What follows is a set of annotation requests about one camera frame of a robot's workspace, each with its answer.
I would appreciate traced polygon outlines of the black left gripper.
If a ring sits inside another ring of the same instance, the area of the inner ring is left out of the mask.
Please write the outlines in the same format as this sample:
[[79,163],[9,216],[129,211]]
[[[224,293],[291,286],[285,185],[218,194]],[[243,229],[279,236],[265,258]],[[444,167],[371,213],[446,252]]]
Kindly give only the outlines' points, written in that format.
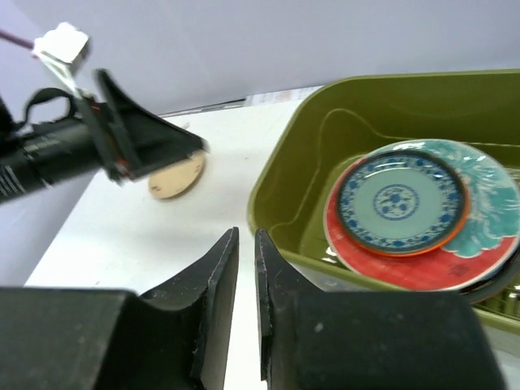
[[[50,187],[99,168],[115,182],[140,179],[208,150],[202,137],[134,102],[106,69],[94,76],[103,103],[57,88],[40,89],[27,102],[19,123],[31,128],[19,137],[21,187]],[[68,112],[31,123],[31,109],[55,98],[67,99]]]

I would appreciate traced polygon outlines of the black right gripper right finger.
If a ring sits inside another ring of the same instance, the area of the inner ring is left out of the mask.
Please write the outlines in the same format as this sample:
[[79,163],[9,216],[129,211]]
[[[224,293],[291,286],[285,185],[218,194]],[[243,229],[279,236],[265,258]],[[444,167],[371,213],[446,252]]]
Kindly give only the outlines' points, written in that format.
[[504,389],[453,292],[325,292],[255,234],[261,378],[270,389]]

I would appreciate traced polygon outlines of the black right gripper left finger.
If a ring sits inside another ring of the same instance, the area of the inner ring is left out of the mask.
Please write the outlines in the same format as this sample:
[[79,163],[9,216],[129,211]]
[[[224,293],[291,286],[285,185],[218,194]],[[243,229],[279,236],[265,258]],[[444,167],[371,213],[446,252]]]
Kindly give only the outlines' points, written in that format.
[[2,388],[223,388],[238,265],[231,228],[142,294],[3,288]]

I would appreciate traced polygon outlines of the cream floral small plate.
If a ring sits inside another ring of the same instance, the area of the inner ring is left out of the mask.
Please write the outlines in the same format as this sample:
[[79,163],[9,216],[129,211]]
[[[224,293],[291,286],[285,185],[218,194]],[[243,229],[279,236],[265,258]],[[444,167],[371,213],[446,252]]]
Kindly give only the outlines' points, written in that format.
[[201,178],[205,168],[206,153],[192,154],[149,177],[148,188],[152,197],[169,200],[189,191]]

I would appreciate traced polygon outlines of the blue white patterned plate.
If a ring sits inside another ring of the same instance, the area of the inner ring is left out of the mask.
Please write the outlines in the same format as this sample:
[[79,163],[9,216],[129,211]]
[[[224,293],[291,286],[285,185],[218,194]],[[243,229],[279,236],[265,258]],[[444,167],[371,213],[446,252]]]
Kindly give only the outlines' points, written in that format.
[[406,150],[354,163],[332,199],[350,241],[398,258],[431,252],[454,238],[471,204],[462,177],[451,166],[432,154]]

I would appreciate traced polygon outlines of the red teal floral plate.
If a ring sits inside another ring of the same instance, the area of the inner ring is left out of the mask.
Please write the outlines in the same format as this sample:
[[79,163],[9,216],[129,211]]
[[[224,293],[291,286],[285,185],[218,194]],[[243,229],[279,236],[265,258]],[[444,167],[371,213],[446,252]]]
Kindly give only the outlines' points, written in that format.
[[425,291],[458,290],[501,268],[519,245],[519,190],[504,167],[479,149],[442,139],[397,142],[362,158],[397,150],[432,154],[461,176],[471,200],[464,227],[447,244],[417,256],[391,258],[360,248],[342,231],[332,199],[351,165],[334,183],[323,212],[328,244],[340,261],[355,275]]

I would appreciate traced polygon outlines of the orange round plate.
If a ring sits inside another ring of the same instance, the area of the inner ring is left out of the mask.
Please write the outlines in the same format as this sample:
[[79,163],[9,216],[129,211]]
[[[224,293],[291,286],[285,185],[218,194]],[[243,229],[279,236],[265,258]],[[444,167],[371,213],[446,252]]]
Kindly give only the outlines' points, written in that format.
[[447,244],[464,227],[471,205],[465,189],[422,195],[403,184],[383,187],[365,201],[340,191],[336,200],[349,240],[391,258],[417,256]]

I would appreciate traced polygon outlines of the teal scalloped plate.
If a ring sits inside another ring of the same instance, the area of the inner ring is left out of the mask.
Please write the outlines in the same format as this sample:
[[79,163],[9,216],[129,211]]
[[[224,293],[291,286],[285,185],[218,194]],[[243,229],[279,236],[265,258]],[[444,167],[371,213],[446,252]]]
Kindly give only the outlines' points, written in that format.
[[470,303],[476,304],[501,293],[519,272],[519,250],[505,264],[487,279],[480,280],[460,290],[460,294]]

